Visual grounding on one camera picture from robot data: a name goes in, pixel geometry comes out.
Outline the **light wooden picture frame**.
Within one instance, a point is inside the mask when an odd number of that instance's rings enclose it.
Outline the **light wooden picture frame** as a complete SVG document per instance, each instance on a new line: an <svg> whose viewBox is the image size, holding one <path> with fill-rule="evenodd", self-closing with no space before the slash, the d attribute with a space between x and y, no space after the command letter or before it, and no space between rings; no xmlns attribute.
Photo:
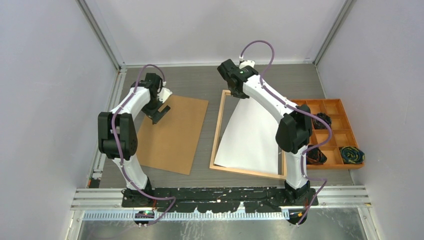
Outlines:
<svg viewBox="0 0 424 240"><path fill-rule="evenodd" d="M232 168L232 167L224 167L219 166L215 164L215 157L217 154L217 150L219 148L220 143L220 131L222 126L222 120L223 120L223 114L224 114L224 108L225 108L225 98L227 96L230 96L229 90L223 90L220 97L220 104L218 109L218 116L217 116L217 122L216 127L214 131L214 137L213 137L213 145L212 145L212 152L210 156L210 163L209 168L212 170L218 170L223 172L230 172L230 173L237 173L242 175L248 175L248 176L255 176L260 178L268 178L268 179L275 179L275 180L285 180L287 178L287 164L286 164L286 157L284 152L282 151L280 153L281 156L281 174L271 174L271 173L263 173L259 171L253 171L253 170L244 170L244 169L238 169L238 168Z"/></svg>

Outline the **brown fibreboard backing board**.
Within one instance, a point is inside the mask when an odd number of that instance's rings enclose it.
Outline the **brown fibreboard backing board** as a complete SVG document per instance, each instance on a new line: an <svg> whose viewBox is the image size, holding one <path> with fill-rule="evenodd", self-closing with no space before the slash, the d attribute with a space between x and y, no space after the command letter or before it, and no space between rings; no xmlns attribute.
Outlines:
<svg viewBox="0 0 424 240"><path fill-rule="evenodd" d="M137 133L141 166L189 175L209 101L172 95L170 110L156 124L145 117Z"/></svg>

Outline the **glossy colour photo print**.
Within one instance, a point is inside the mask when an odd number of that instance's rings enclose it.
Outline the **glossy colour photo print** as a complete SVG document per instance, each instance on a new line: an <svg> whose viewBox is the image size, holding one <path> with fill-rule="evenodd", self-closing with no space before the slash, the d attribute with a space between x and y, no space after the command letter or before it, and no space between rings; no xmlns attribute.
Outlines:
<svg viewBox="0 0 424 240"><path fill-rule="evenodd" d="M214 164L239 170L278 174L278 123L252 98L240 99L219 143Z"/></svg>

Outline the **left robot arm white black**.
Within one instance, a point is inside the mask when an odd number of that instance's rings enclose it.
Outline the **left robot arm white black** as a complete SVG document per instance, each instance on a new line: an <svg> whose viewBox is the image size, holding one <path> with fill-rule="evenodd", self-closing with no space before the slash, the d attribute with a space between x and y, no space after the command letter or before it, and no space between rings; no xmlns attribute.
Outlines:
<svg viewBox="0 0 424 240"><path fill-rule="evenodd" d="M119 168L126 188L123 202L148 207L155 199L148 176L138 162L138 137L134 119L144 113L152 124L157 124L171 109L164 105L172 92L156 73L147 73L143 80L134 82L128 95L116 107L101 112L97 118L98 149Z"/></svg>

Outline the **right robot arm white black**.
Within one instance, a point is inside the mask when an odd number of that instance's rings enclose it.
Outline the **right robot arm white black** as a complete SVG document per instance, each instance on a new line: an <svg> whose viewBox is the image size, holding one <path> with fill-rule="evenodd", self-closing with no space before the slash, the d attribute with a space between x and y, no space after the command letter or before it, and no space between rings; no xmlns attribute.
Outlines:
<svg viewBox="0 0 424 240"><path fill-rule="evenodd" d="M252 98L276 120L275 141L284 151L287 176L282 196L288 204L313 204L316 192L306 176L306 150L312 136L312 114L306 105L297 105L273 89L250 64L239 66L225 60L217 71L226 81L230 94L239 99Z"/></svg>

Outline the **orange compartment tray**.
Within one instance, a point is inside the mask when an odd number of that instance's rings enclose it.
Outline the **orange compartment tray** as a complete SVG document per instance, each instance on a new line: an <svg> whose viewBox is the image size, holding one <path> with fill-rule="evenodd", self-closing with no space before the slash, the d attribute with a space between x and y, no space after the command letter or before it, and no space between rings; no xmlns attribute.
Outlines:
<svg viewBox="0 0 424 240"><path fill-rule="evenodd" d="M307 164L308 170L350 170L360 169L365 165L364 162L348 163L341 155L340 148L358 148L359 146L340 99L293 99L292 101L298 105L308 105L313 115L324 113L331 118L332 138L319 147L327 160L320 165Z"/></svg>

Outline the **black red rolled tie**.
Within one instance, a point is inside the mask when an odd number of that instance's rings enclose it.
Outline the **black red rolled tie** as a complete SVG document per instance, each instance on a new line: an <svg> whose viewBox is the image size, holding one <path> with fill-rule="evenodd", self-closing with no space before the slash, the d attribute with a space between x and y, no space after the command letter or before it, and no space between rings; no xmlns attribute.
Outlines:
<svg viewBox="0 0 424 240"><path fill-rule="evenodd" d="M317 147L306 153L307 165L323 165L327 162L327 156Z"/></svg>

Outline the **aluminium left side rail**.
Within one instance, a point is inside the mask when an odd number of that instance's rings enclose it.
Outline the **aluminium left side rail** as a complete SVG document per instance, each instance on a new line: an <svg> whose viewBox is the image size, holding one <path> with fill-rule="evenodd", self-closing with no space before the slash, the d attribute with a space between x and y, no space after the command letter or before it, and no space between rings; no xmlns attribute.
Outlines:
<svg viewBox="0 0 424 240"><path fill-rule="evenodd" d="M101 108L101 112L107 112L114 108L121 99L124 83L128 68L123 67L118 70L115 79L112 81L111 90L105 99L105 105ZM105 170L116 169L116 164L109 159L104 153L99 151L98 137L95 137L94 156L92 159L92 167L89 174L89 182L100 182Z"/></svg>

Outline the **aluminium rail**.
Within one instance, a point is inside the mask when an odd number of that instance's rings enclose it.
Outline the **aluminium rail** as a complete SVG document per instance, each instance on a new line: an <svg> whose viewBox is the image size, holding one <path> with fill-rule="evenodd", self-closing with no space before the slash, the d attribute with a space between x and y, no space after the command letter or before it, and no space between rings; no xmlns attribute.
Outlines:
<svg viewBox="0 0 424 240"><path fill-rule="evenodd" d="M115 79L112 81L111 90L105 99L105 105L101 108L101 112L107 112L114 108L121 99L124 83L128 68L123 67L118 70ZM95 137L94 156L92 159L92 167L89 174L89 182L100 182L105 170L116 169L116 164L109 159L104 153L99 151L98 137Z"/></svg>
<svg viewBox="0 0 424 240"><path fill-rule="evenodd" d="M122 207L120 188L78 188L70 209L108 210ZM363 185L325 186L316 197L318 204L311 208L371 208L371 200Z"/></svg>

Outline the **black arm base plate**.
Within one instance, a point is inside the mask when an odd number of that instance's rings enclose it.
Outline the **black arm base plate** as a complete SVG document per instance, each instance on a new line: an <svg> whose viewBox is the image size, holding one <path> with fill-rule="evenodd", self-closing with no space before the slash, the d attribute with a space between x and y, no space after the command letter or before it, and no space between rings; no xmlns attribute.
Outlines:
<svg viewBox="0 0 424 240"><path fill-rule="evenodd" d="M281 207L306 207L314 194L314 188L295 199L286 193L284 188L277 187L182 187L182 188L155 188L147 192L149 195L162 198L154 200L145 197L137 190L123 189L121 206L124 208L150 208L159 212L165 211L172 203L170 213L234 213L243 206L246 213L274 213Z"/></svg>

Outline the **aluminium front rail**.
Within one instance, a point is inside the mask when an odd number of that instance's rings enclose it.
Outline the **aluminium front rail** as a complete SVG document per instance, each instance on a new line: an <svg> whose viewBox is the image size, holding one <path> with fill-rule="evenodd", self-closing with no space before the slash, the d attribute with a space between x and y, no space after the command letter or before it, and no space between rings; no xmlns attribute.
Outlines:
<svg viewBox="0 0 424 240"><path fill-rule="evenodd" d="M108 210L122 207L120 188L78 188L70 209ZM363 185L325 186L316 197L318 204L311 208L371 208L371 200Z"/></svg>

